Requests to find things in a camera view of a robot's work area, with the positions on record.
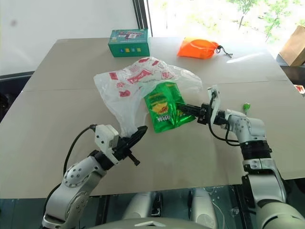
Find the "green box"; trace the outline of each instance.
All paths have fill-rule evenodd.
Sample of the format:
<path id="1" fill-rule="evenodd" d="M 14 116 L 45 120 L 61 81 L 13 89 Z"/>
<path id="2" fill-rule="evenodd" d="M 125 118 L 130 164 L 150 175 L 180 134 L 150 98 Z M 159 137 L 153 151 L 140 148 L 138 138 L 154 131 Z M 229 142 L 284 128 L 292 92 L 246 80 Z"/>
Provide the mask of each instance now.
<path id="1" fill-rule="evenodd" d="M 114 57 L 150 56 L 147 29 L 112 30 L 108 46 Z"/>

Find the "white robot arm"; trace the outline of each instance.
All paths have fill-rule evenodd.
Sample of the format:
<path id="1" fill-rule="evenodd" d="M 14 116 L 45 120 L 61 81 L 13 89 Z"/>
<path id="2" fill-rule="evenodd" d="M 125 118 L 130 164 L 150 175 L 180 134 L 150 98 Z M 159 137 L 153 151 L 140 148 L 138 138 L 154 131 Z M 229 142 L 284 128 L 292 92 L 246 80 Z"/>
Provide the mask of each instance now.
<path id="1" fill-rule="evenodd" d="M 243 167 L 246 176 L 242 177 L 246 203 L 256 209 L 257 225 L 260 229 L 294 229 L 305 228 L 304 217 L 292 206 L 286 204 L 286 191 L 271 158 L 272 150 L 266 140 L 264 123 L 262 120 L 248 118 L 237 111 L 218 110 L 220 94 L 217 86 L 208 88 L 210 104 L 201 107 L 180 105 L 183 112 L 198 117 L 201 124 L 208 124 L 212 134 L 231 146 L 240 146 L 243 154 Z M 211 124 L 220 125 L 226 129 L 225 138 L 216 136 Z M 228 132 L 232 131 L 238 141 L 228 140 Z"/>
<path id="2" fill-rule="evenodd" d="M 135 165 L 140 162 L 130 150 L 145 134 L 141 126 L 130 138 L 121 138 L 111 125 L 97 125 L 95 143 L 100 151 L 93 151 L 86 159 L 72 165 L 65 173 L 61 184 L 47 198 L 42 226 L 46 229 L 75 228 L 88 198 L 106 171 L 120 160 L 129 157 Z"/>

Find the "beige tabletop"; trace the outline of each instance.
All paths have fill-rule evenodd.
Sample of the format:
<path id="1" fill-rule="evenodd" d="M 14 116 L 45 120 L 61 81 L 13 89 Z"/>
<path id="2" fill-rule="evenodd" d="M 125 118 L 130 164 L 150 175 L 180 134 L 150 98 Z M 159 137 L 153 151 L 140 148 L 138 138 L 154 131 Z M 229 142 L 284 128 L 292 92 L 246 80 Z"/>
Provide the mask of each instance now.
<path id="1" fill-rule="evenodd" d="M 0 198 L 45 198 L 61 182 L 64 159 L 81 130 L 92 123 L 111 124 L 120 130 L 95 88 L 93 76 L 123 68 L 137 58 L 113 58 L 106 41 L 58 41 L 16 99 L 0 123 Z M 204 88 L 217 83 L 222 109 L 240 111 L 244 102 L 251 103 L 248 115 L 265 122 L 272 157 L 283 178 L 305 177 L 300 125 L 305 103 L 271 55 L 263 48 L 246 46 L 247 52 L 234 50 L 234 58 L 262 54 L 230 63 L 234 58 L 221 54 L 206 61 L 180 59 L 175 56 L 179 45 L 178 39 L 151 39 L 150 48 L 156 58 L 196 73 Z M 187 102 L 200 105 L 207 101 L 204 92 Z M 191 122 L 156 134 L 149 117 L 146 125 L 147 133 L 132 148 L 140 165 L 122 161 L 92 195 L 241 183 L 240 148 L 213 138 L 206 126 Z M 220 136 L 225 134 L 217 126 L 214 130 Z M 94 134 L 88 132 L 79 139 L 68 165 L 94 149 Z"/>

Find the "chip bag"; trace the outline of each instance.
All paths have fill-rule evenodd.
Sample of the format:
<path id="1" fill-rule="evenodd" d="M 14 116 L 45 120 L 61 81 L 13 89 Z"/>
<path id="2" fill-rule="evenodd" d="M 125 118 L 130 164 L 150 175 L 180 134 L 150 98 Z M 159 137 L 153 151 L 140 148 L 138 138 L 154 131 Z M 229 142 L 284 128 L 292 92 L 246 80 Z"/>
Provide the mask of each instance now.
<path id="1" fill-rule="evenodd" d="M 223 46 L 219 45 L 216 42 L 211 42 L 202 39 L 185 38 L 180 46 L 177 55 L 185 57 L 194 57 L 198 59 L 209 59 L 214 55 L 215 50 L 216 53 L 219 53 L 221 49 L 229 57 L 232 56 L 232 54 L 229 54 L 224 50 Z"/>
<path id="2" fill-rule="evenodd" d="M 176 104 L 185 102 L 175 83 L 158 84 L 144 99 L 156 133 L 174 129 L 195 119 L 176 108 Z"/>

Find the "black cable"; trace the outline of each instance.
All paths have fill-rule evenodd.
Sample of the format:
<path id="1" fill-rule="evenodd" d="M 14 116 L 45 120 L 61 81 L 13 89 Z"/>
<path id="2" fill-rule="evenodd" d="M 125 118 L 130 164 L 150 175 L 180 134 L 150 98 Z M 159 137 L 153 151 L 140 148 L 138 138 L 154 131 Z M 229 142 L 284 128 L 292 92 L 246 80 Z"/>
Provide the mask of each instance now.
<path id="1" fill-rule="evenodd" d="M 65 159 L 65 163 L 64 163 L 64 166 L 63 166 L 63 175 L 65 175 L 65 173 L 66 173 L 66 171 L 67 171 L 68 160 L 69 160 L 69 157 L 70 157 L 70 155 L 71 155 L 71 152 L 72 152 L 72 150 L 73 150 L 73 148 L 74 148 L 75 143 L 76 143 L 77 140 L 80 138 L 80 136 L 81 136 L 83 133 L 85 133 L 87 130 L 91 129 L 91 130 L 95 131 L 95 127 L 96 127 L 96 124 L 92 124 L 92 125 L 88 126 L 88 127 L 85 128 L 83 131 L 81 131 L 81 132 L 77 135 L 77 137 L 74 139 L 74 141 L 73 141 L 73 143 L 72 143 L 72 145 L 71 145 L 71 147 L 70 147 L 70 149 L 69 149 L 69 151 L 68 151 L 68 154 L 67 154 L 67 156 L 66 156 L 66 159 Z M 48 194 L 48 196 L 47 196 L 47 198 L 46 198 L 46 201 L 45 201 L 45 203 L 44 203 L 44 206 L 43 206 L 43 215 L 44 215 L 44 213 L 46 212 L 47 202 L 49 201 L 50 196 L 53 194 L 53 192 L 54 192 L 60 185 L 61 185 L 61 184 L 58 184 L 57 186 L 55 186 L 55 187 L 52 189 L 52 191 Z"/>
<path id="2" fill-rule="evenodd" d="M 70 157 L 70 155 L 71 155 L 71 152 L 72 152 L 72 150 L 73 150 L 73 148 L 74 148 L 75 143 L 76 143 L 77 140 L 80 138 L 80 136 L 81 136 L 83 133 L 85 133 L 87 130 L 91 129 L 91 130 L 95 131 L 95 127 L 96 127 L 96 125 L 90 125 L 90 126 L 88 126 L 87 128 L 85 128 L 83 131 L 81 131 L 81 132 L 76 136 L 76 138 L 75 138 L 74 141 L 72 142 L 72 145 L 70 146 L 70 149 L 69 149 L 68 154 L 67 154 L 67 156 L 66 156 L 65 163 L 64 163 L 64 165 L 63 165 L 63 175 L 65 175 L 65 173 L 66 173 L 66 171 L 67 171 L 68 160 L 69 160 L 69 157 Z"/>
<path id="3" fill-rule="evenodd" d="M 252 211 L 252 210 L 243 210 L 243 212 L 248 212 L 248 213 L 251 213 L 253 215 L 256 215 L 256 212 L 255 211 Z"/>
<path id="4" fill-rule="evenodd" d="M 46 212 L 46 207 L 47 207 L 47 202 L 49 201 L 51 195 L 53 194 L 53 192 L 60 186 L 60 184 L 58 184 L 57 186 L 55 186 L 52 191 L 48 194 L 47 198 L 46 198 L 46 201 L 44 202 L 44 205 L 43 205 L 43 216 L 44 216 L 44 213 Z"/>
<path id="5" fill-rule="evenodd" d="M 216 48 L 216 53 L 220 53 L 220 50 L 223 50 L 223 52 L 227 55 L 227 56 L 229 56 L 230 58 L 232 58 L 232 55 L 233 55 L 233 53 L 227 53 L 225 50 L 224 50 L 224 48 L 223 48 L 223 46 L 221 46 L 221 45 L 219 45 L 217 48 Z"/>
<path id="6" fill-rule="evenodd" d="M 210 121 L 208 122 L 208 125 L 209 125 L 209 129 L 210 129 L 210 132 L 211 134 L 217 138 L 218 140 L 221 140 L 221 141 L 225 141 L 225 142 L 238 142 L 237 140 L 226 140 L 225 138 L 221 138 L 221 137 L 218 137 L 214 132 L 213 132 L 213 129 L 212 129 L 212 125 L 211 125 L 211 116 L 212 116 L 212 103 L 213 103 L 213 99 L 215 98 L 215 95 L 212 94 L 212 98 L 210 100 L 210 104 L 209 104 L 209 108 L 208 108 L 208 115 L 209 115 L 209 119 Z"/>
<path id="7" fill-rule="evenodd" d="M 230 131 L 230 124 L 227 123 L 227 132 L 225 133 L 225 142 L 230 146 L 240 146 L 240 144 L 231 144 L 229 142 L 229 140 L 228 140 L 229 131 Z"/>

